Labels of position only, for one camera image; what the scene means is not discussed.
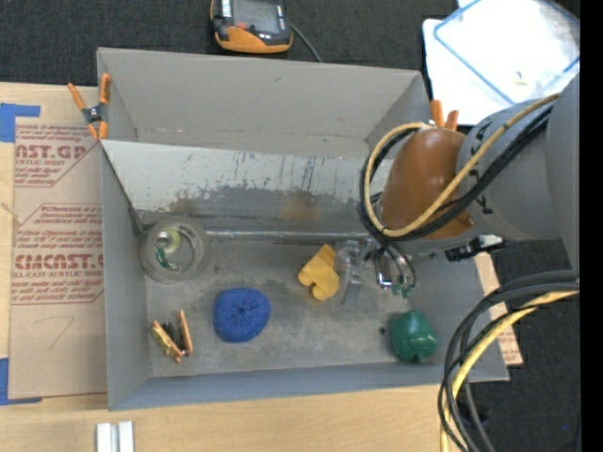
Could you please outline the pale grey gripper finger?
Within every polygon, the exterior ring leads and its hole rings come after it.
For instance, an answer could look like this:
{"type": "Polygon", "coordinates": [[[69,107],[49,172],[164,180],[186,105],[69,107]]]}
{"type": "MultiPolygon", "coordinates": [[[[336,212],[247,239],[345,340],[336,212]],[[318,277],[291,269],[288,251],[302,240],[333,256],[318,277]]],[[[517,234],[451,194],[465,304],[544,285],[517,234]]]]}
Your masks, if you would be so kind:
{"type": "Polygon", "coordinates": [[[356,243],[341,243],[335,250],[334,270],[338,274],[353,274],[355,270],[356,254],[356,243]]]}
{"type": "Polygon", "coordinates": [[[363,280],[359,276],[347,275],[342,284],[342,298],[340,304],[343,306],[354,306],[360,296],[363,280]]]}

